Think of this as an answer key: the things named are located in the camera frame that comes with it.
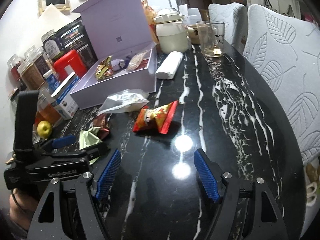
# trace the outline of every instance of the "marble tabletop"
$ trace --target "marble tabletop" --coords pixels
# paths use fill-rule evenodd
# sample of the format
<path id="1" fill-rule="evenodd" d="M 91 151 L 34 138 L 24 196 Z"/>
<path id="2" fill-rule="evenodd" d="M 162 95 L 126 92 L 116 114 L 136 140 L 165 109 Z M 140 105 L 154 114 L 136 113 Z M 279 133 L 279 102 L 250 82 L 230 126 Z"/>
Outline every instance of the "marble tabletop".
<path id="1" fill-rule="evenodd" d="M 164 60 L 158 56 L 158 65 Z M 153 108 L 179 100 L 168 134 L 133 133 L 138 112 L 108 116 L 105 142 L 118 148 L 122 163 L 100 214 L 113 240 L 201 240 L 215 214 L 193 163 L 202 148 L 234 176 L 268 184 L 290 239 L 299 239 L 306 206 L 299 147 L 284 110 L 255 68 L 232 46 L 205 59 L 199 46 L 184 53 L 173 80 L 157 80 L 148 98 Z M 78 110 L 55 137 L 87 130 L 98 107 Z M 78 144 L 65 147 L 73 151 Z M 239 201 L 229 239 L 244 218 Z"/>

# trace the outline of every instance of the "red plastic container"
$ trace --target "red plastic container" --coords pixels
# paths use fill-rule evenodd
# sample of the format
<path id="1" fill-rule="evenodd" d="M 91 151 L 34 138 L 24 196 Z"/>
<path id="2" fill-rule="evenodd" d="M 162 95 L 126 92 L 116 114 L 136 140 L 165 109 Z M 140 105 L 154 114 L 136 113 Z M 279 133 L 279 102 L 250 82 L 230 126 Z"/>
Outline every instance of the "red plastic container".
<path id="1" fill-rule="evenodd" d="M 53 68 L 59 74 L 59 80 L 61 82 L 64 81 L 73 71 L 79 78 L 82 78 L 88 71 L 76 50 L 72 50 L 59 58 L 54 63 Z"/>

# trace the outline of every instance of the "metal screw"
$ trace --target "metal screw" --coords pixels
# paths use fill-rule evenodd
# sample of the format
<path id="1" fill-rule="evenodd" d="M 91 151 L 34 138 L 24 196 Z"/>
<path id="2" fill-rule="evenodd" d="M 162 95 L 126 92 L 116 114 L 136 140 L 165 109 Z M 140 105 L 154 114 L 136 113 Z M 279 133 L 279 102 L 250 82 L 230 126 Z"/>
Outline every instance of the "metal screw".
<path id="1" fill-rule="evenodd" d="M 264 179 L 263 178 L 257 178 L 257 182 L 259 183 L 259 184 L 262 184 L 262 183 L 264 183 Z"/>
<path id="2" fill-rule="evenodd" d="M 56 184 L 56 183 L 58 183 L 58 181 L 59 181 L 58 178 L 53 178 L 53 179 L 51 180 L 51 183 L 52 183 L 52 184 Z"/>
<path id="3" fill-rule="evenodd" d="M 232 174 L 230 172 L 224 172 L 223 177 L 225 177 L 226 179 L 230 179 L 232 177 Z"/>
<path id="4" fill-rule="evenodd" d="M 88 178 L 91 177 L 91 175 L 92 175 L 91 172 L 85 172 L 85 173 L 83 174 L 83 177 L 84 177 L 85 179 L 88 179 Z"/>

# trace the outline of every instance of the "drinking glass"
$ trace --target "drinking glass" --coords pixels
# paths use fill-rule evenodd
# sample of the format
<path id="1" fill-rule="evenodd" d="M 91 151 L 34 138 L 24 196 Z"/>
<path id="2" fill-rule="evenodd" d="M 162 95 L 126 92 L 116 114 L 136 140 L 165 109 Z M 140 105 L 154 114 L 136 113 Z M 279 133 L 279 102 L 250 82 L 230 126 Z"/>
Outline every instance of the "drinking glass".
<path id="1" fill-rule="evenodd" d="M 197 22 L 198 34 L 201 44 L 201 52 L 209 57 L 223 55 L 224 22 Z"/>

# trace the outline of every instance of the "purple gift box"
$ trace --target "purple gift box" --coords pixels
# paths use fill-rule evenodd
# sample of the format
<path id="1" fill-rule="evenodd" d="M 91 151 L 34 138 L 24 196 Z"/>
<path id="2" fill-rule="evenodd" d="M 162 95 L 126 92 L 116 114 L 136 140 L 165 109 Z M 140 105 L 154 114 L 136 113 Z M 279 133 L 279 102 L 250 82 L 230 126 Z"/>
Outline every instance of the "purple gift box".
<path id="1" fill-rule="evenodd" d="M 73 12 L 81 18 L 97 55 L 90 68 L 71 92 L 80 109 L 103 104 L 107 96 L 125 89 L 156 91 L 157 54 L 153 48 L 145 69 L 127 73 L 122 70 L 112 78 L 97 82 L 94 74 L 102 60 L 132 55 L 154 44 L 140 0 L 88 0 Z"/>

